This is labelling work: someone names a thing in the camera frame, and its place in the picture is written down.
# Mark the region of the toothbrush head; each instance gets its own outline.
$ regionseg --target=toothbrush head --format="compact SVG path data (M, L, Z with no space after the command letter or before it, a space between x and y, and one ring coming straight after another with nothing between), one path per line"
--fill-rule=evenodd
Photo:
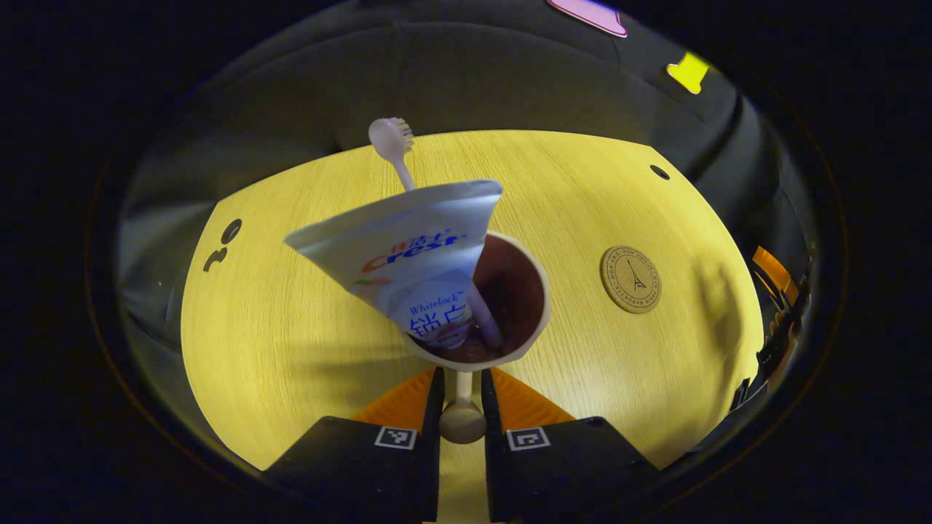
M369 141L389 162L400 159L414 145L414 133L403 118L380 118L369 125Z

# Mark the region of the toothbrush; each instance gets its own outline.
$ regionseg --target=toothbrush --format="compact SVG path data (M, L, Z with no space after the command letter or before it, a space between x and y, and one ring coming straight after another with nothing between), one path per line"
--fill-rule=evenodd
M380 118L369 125L369 142L378 154L387 160L402 181L405 191L415 189L414 180L407 166L404 165L404 154L414 145L414 132L403 118ZM492 317L488 305L483 300L475 283L471 283L467 295L467 302L473 310L479 331L486 344L492 349L498 349L504 343L499 325ZM454 404L471 406L473 404L473 373L457 373L457 394Z

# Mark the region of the toothpaste tube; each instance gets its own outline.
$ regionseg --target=toothpaste tube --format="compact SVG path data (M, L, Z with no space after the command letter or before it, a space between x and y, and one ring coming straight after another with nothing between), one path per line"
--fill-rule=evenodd
M301 228L285 243L412 338L454 349L473 322L467 296L501 192L495 180L423 187Z

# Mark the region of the eiffel tower emblem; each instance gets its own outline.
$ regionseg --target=eiffel tower emblem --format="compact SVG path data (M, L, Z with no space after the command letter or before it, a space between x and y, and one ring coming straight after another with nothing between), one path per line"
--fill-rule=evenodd
M644 285L644 283L637 277L637 272L635 271L634 266L631 265L631 261L626 260L626 262L628 263L628 267L631 268L631 274L635 276L635 289L647 289L647 286Z

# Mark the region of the wooden table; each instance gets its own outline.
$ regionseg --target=wooden table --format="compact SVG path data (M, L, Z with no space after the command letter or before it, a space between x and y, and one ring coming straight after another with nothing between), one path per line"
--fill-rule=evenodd
M761 310L737 247L692 185L652 148L549 131L416 137L419 186L494 178L490 228L516 237L550 276L553 318L502 367L572 415L601 415L663 468L726 414L757 369ZM651 165L670 176L658 176ZM185 368L223 442L269 467L317 419L351 417L430 363L390 322L282 239L402 191L371 146L314 160L220 201L201 236L182 309ZM226 257L235 219L242 225ZM620 309L600 259L629 245L659 271L645 314ZM447 385L448 395L453 392ZM474 386L478 402L478 380ZM487 521L483 443L441 446L440 521Z

